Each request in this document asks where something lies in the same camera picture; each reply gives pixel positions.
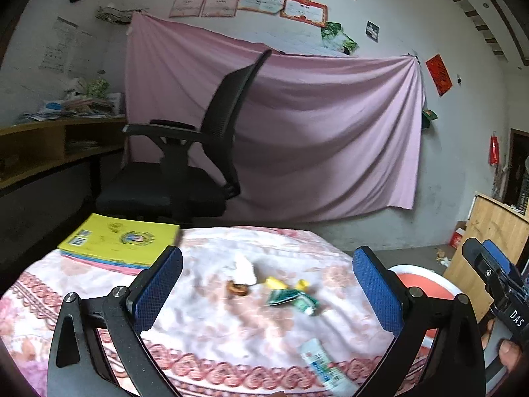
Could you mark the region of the right hand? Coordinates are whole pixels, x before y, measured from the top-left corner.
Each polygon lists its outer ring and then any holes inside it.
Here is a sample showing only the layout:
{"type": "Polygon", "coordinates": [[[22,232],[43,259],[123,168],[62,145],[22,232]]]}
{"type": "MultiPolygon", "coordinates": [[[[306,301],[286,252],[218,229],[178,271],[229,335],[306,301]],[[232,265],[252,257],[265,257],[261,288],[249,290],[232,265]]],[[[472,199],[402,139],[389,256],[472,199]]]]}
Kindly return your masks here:
{"type": "MultiPolygon", "coordinates": [[[[495,320],[490,319],[490,321],[487,322],[486,332],[481,336],[481,345],[484,349],[486,349],[489,344],[490,334],[494,323],[495,320]]],[[[522,358],[522,351],[511,340],[503,340],[500,343],[499,358],[501,364],[507,369],[507,371],[512,372],[522,358]]]]}

